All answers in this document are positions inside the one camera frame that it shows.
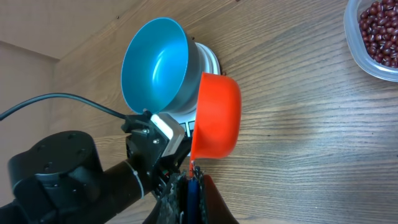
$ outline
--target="red beans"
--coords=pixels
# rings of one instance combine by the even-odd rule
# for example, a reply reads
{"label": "red beans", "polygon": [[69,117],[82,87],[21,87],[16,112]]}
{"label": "red beans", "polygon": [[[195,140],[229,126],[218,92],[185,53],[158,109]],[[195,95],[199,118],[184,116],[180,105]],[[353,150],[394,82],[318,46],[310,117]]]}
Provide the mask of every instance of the red beans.
{"label": "red beans", "polygon": [[383,26],[384,24],[386,24],[388,22],[388,18],[382,18],[379,20],[379,22],[377,23],[379,26]]}
{"label": "red beans", "polygon": [[384,34],[386,34],[387,29],[384,27],[380,27],[380,28],[378,28],[378,31],[379,31],[379,34],[384,35]]}
{"label": "red beans", "polygon": [[373,2],[359,15],[358,25],[369,56],[398,68],[398,0]]}
{"label": "red beans", "polygon": [[391,39],[391,34],[384,34],[384,35],[383,35],[383,39],[384,39],[384,40],[389,40],[389,39]]}
{"label": "red beans", "polygon": [[369,13],[370,13],[370,15],[376,15],[377,14],[377,9],[375,7],[371,7],[369,9]]}

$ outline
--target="blue bowl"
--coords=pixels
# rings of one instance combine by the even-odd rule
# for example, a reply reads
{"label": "blue bowl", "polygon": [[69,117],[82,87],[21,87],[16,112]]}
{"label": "blue bowl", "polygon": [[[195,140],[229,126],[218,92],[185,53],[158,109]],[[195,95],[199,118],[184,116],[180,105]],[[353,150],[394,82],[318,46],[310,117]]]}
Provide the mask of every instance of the blue bowl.
{"label": "blue bowl", "polygon": [[194,41],[180,24],[157,18],[144,25],[124,56],[121,87],[136,113],[178,113],[197,97],[201,64]]}

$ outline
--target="orange bowl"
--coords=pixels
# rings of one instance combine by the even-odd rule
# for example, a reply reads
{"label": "orange bowl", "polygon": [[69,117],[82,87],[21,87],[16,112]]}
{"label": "orange bowl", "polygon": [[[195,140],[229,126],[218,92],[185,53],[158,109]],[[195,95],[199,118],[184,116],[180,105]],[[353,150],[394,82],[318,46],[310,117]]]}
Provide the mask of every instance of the orange bowl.
{"label": "orange bowl", "polygon": [[232,152],[238,140],[241,112],[239,85],[230,77],[202,73],[190,168],[197,158],[221,159]]}

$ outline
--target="clear plastic container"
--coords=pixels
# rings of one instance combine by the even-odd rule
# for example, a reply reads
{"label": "clear plastic container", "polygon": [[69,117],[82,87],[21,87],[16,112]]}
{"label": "clear plastic container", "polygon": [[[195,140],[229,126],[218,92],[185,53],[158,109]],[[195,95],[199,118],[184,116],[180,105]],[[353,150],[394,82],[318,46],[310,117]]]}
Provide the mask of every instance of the clear plastic container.
{"label": "clear plastic container", "polygon": [[359,15],[371,6],[374,0],[349,0],[344,13],[344,30],[349,50],[355,62],[369,74],[392,82],[398,82],[398,68],[377,63],[367,53],[359,30]]}

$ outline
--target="wooden table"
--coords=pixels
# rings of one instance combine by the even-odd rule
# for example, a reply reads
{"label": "wooden table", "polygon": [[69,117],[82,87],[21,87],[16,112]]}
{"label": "wooden table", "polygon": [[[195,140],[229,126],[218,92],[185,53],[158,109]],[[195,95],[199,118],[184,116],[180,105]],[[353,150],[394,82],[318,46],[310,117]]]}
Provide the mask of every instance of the wooden table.
{"label": "wooden table", "polygon": [[[124,53],[146,22],[172,17],[241,88],[234,152],[198,161],[241,223],[396,223],[398,86],[355,64],[346,2],[137,0],[57,64],[53,90],[130,113],[119,80]],[[126,156],[117,118],[53,100],[51,120],[53,133],[91,134],[105,169]],[[154,203],[147,195],[110,223],[141,223]]]}

